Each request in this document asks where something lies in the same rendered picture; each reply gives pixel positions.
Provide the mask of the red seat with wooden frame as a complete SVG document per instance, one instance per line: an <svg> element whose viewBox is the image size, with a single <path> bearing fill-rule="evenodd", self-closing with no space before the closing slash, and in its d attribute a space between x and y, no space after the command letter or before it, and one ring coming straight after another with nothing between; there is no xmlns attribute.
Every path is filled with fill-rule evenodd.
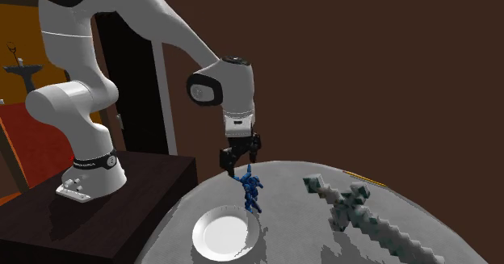
<svg viewBox="0 0 504 264"><path fill-rule="evenodd" d="M68 169L73 155L65 135L24 103L0 105L0 206Z"/></svg>

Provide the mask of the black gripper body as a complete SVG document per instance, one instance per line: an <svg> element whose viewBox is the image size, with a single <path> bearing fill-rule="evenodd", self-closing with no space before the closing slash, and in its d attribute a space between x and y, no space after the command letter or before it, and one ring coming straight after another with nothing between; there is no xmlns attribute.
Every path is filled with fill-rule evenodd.
<svg viewBox="0 0 504 264"><path fill-rule="evenodd" d="M229 147L235 147L237 148L241 155L245 154L246 152L250 152L250 142L251 142L251 136L241 136L241 137L230 137L228 139L229 142Z"/></svg>

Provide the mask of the dark robot stand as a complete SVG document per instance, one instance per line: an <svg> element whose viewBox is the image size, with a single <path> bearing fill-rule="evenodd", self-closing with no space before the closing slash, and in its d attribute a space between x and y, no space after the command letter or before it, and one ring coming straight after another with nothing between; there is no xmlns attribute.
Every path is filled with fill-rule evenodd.
<svg viewBox="0 0 504 264"><path fill-rule="evenodd" d="M195 159L120 151L127 182L79 203L61 175L0 206L0 264L133 264L164 215L197 186Z"/></svg>

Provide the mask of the grey pixel sword toy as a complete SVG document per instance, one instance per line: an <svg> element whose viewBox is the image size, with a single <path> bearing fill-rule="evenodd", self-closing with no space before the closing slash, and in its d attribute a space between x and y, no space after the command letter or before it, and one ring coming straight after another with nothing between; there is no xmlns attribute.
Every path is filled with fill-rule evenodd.
<svg viewBox="0 0 504 264"><path fill-rule="evenodd" d="M332 188L320 174L305 176L303 182L308 193L317 194L331 206L328 221L335 232L343 232L352 225L404 264L445 264L444 257L370 211L365 202L371 192L365 182L353 182L346 191Z"/></svg>

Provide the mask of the dark door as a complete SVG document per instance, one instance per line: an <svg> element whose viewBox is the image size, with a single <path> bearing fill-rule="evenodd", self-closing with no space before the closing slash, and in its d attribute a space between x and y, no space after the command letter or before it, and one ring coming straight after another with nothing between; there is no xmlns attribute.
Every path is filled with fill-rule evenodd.
<svg viewBox="0 0 504 264"><path fill-rule="evenodd" d="M162 49L139 36L116 12L94 17L109 79L119 90L116 123L124 147L141 153L178 153Z"/></svg>

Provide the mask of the white plate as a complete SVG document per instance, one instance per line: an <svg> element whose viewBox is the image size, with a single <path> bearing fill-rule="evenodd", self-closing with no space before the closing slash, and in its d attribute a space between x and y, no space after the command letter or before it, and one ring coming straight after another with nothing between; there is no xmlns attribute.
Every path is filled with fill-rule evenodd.
<svg viewBox="0 0 504 264"><path fill-rule="evenodd" d="M231 262L249 253L259 237L258 218L243 207L224 205L205 212L192 231L192 244L204 258Z"/></svg>

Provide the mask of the yellow pencil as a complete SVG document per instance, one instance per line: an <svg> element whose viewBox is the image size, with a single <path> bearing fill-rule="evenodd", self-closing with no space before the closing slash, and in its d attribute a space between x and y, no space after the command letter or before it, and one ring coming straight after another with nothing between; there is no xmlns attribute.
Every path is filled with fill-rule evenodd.
<svg viewBox="0 0 504 264"><path fill-rule="evenodd" d="M343 170L342 172L345 173L345 174L348 174L348 175L350 175L350 176L352 176L354 178L358 178L360 180L364 180L366 182L370 182L370 183L375 184L377 186L387 187L387 185L383 184L382 182L374 181L374 180L372 180L370 178L366 178L366 177L364 177L362 175L359 175L359 174L356 174L356 173L353 173L353 172L350 172L350 171L347 171L347 170Z"/></svg>

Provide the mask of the dark pedestal sink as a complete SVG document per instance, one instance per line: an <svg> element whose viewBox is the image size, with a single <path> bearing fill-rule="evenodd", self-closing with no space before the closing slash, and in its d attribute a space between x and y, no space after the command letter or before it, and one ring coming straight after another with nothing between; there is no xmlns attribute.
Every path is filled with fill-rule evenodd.
<svg viewBox="0 0 504 264"><path fill-rule="evenodd" d="M25 65L23 63L23 59L20 57L17 57L16 51L17 48L13 42L8 41L6 43L7 48L9 51L13 54L15 60L16 60L16 65L6 65L3 66L4 70L7 73L13 73L18 76L20 76L23 79L23 83L25 85L26 92L29 94L33 90L35 90L34 83L32 81L32 76L41 71L42 68L44 67L43 65Z"/></svg>

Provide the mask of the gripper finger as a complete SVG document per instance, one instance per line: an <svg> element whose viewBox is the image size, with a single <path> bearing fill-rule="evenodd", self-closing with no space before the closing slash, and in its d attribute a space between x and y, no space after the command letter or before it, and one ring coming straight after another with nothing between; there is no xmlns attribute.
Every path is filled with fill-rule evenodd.
<svg viewBox="0 0 504 264"><path fill-rule="evenodd" d="M241 155L240 151L235 147L221 149L219 155L220 168L225 170L228 176L233 178L235 176L234 167Z"/></svg>
<svg viewBox="0 0 504 264"><path fill-rule="evenodd" d="M262 148L261 137L258 133L254 133L250 142L250 161L256 162L258 151Z"/></svg>

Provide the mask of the blue robot figure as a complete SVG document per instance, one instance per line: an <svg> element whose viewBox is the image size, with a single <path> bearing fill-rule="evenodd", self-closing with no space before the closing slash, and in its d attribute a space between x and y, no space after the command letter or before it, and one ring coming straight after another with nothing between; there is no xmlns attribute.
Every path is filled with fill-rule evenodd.
<svg viewBox="0 0 504 264"><path fill-rule="evenodd" d="M251 172L251 164L247 166L246 174L241 178L234 176L233 179L237 180L242 184L245 191L245 209L250 213L253 212L253 208L257 210L258 213L262 212L262 209L258 205L258 190L257 187L263 188L263 184L260 182L258 176L253 176Z"/></svg>

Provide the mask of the round grey table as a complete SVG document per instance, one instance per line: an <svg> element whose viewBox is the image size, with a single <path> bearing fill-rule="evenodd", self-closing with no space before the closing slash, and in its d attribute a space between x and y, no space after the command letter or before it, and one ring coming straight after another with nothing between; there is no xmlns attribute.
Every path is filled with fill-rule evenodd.
<svg viewBox="0 0 504 264"><path fill-rule="evenodd" d="M349 225L333 232L328 222L331 206L306 191L303 177L321 174L339 191L357 178L342 170L303 161L268 161L251 166L264 189L258 193L262 213L258 241L243 257L214 262L192 244L197 220L215 207L244 205L242 185L221 173L184 195L162 219L135 264L401 264L377 241ZM397 225L412 240L443 256L446 264L488 264L462 237L416 203L383 186L365 182L371 192L365 206Z"/></svg>

